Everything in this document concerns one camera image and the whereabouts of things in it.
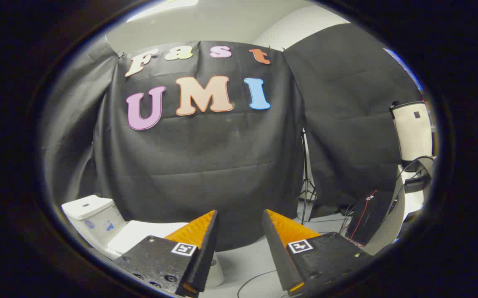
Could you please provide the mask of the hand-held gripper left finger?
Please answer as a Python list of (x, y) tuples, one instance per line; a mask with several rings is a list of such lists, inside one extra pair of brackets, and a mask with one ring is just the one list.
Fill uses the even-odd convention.
[(150, 287), (197, 298), (206, 288), (218, 225), (218, 211), (209, 211), (167, 236), (145, 236), (114, 263)]

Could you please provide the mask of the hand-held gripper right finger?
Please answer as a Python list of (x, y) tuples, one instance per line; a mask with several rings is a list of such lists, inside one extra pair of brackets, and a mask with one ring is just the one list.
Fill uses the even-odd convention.
[(269, 209), (263, 211), (262, 228), (281, 288), (291, 297), (324, 292), (373, 260), (337, 232), (320, 234)]

